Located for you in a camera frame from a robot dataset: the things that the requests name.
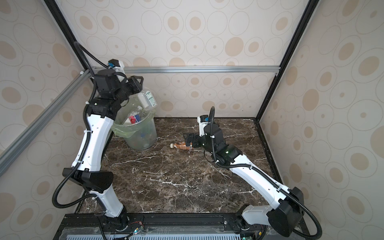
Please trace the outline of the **brown Nescafe bottle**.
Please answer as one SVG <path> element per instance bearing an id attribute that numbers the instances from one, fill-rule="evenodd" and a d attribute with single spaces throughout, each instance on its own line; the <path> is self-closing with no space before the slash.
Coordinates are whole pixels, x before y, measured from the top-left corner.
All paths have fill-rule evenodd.
<path id="1" fill-rule="evenodd" d="M 170 144 L 170 148 L 185 150 L 185 151 L 189 151 L 193 149 L 192 145 L 190 144 L 189 146 L 187 146 L 186 142 Z"/>

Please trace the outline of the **clear small bottle green-white cap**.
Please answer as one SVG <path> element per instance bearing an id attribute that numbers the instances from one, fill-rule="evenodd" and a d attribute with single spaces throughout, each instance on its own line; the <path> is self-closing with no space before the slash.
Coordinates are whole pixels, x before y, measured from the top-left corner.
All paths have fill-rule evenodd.
<path id="1" fill-rule="evenodd" d="M 157 107 L 157 102 L 155 100 L 155 97 L 153 96 L 150 90 L 141 91 L 140 93 L 137 94 L 137 97 L 141 102 L 143 109 L 149 111 Z"/>

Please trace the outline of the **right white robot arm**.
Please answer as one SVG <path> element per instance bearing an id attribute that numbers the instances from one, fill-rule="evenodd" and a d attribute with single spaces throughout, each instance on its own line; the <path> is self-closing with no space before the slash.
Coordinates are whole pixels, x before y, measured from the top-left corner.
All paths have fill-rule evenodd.
<path id="1" fill-rule="evenodd" d="M 229 145 L 220 126 L 215 122 L 215 108 L 208 115 L 197 118 L 199 132 L 188 134 L 186 146 L 203 148 L 211 153 L 213 163 L 241 177 L 267 201 L 266 206 L 246 206 L 240 218 L 249 225 L 272 227 L 278 234 L 289 237 L 292 233 L 306 239 L 318 240 L 323 229 L 316 216 L 305 206 L 304 194 L 299 188 L 290 189 L 258 168 L 236 146 Z M 296 226 L 308 215 L 316 227 L 313 235 L 296 230 Z"/>

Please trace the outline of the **clear crushed bottle blue cap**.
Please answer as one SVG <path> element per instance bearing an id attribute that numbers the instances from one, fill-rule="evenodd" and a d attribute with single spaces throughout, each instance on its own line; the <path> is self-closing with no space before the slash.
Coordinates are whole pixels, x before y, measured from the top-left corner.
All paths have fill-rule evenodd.
<path id="1" fill-rule="evenodd" d="M 128 120 L 133 125 L 133 124 L 139 123 L 142 120 L 142 118 L 141 118 L 140 114 L 136 114 L 136 115 L 129 116 Z"/>

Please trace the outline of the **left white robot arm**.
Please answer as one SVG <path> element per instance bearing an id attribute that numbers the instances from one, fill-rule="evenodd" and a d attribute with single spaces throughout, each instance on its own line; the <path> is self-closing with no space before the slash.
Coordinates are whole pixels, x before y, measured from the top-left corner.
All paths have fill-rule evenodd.
<path id="1" fill-rule="evenodd" d="M 83 111 L 86 129 L 80 150 L 72 166 L 63 170 L 64 179 L 53 193 L 52 204 L 58 209 L 66 209 L 93 198 L 102 207 L 107 221 L 121 231 L 128 226 L 127 210 L 113 189 L 113 173 L 102 171 L 101 161 L 122 103 L 128 103 L 130 96 L 143 90 L 144 79 L 139 76 L 127 77 L 124 65 L 115 59 L 95 73 L 87 59 L 95 59 L 95 56 L 78 42 L 74 42 L 74 46 L 91 74 L 93 91 Z M 61 204 L 58 201 L 59 193 L 68 181 L 81 186 L 85 195 L 71 203 Z"/>

